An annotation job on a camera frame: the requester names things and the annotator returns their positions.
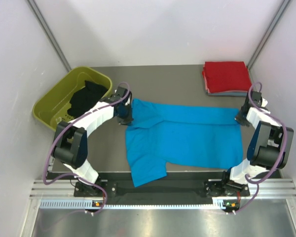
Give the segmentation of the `blue t shirt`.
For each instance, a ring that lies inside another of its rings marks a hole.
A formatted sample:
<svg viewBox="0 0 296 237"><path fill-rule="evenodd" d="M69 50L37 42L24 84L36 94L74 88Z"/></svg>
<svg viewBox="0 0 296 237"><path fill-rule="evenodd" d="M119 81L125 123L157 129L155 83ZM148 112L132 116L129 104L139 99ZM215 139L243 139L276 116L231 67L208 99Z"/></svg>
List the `blue t shirt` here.
<svg viewBox="0 0 296 237"><path fill-rule="evenodd" d="M229 169L243 160L236 108L157 104L134 99L125 133L133 185L167 175L166 164Z"/></svg>

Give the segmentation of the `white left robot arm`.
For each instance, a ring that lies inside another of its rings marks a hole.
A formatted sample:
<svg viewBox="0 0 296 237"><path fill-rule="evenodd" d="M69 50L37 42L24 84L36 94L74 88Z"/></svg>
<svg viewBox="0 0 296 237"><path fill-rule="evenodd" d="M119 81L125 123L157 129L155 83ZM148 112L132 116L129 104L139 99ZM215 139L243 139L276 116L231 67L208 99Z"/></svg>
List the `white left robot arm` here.
<svg viewBox="0 0 296 237"><path fill-rule="evenodd" d="M120 125L130 125L133 121L131 101L129 86L118 86L111 96L100 99L80 117L58 123L49 154L77 179L75 188L81 197L95 197L102 191L99 173L87 159L88 136L114 117Z"/></svg>

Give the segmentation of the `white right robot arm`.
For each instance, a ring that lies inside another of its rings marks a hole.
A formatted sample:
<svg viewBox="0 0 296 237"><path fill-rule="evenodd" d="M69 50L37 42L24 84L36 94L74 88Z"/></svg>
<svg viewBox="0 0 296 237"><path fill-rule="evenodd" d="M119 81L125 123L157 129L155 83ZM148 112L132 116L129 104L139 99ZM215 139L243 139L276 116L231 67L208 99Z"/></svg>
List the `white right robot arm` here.
<svg viewBox="0 0 296 237"><path fill-rule="evenodd" d="M246 159L223 172L220 181L205 182L210 197L233 196L248 188L248 181L262 173L272 173L285 167L294 136L286 127L270 115L267 101L261 92L250 90L235 117L243 126L251 125L255 132L247 149Z"/></svg>

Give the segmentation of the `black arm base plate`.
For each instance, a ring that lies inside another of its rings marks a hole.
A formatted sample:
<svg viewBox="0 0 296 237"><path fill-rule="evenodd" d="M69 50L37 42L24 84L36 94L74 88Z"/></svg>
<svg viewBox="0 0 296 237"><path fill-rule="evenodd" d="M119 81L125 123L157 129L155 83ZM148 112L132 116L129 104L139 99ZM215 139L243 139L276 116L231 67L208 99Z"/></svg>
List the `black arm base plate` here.
<svg viewBox="0 0 296 237"><path fill-rule="evenodd" d="M247 185L238 185L227 181L209 181L201 179L166 178L152 181L148 184L134 187L131 180L98 180L96 185L104 189L111 198L124 197L126 195L156 195L156 194L180 194L191 195L200 198L213 197L247 197L249 188Z"/></svg>

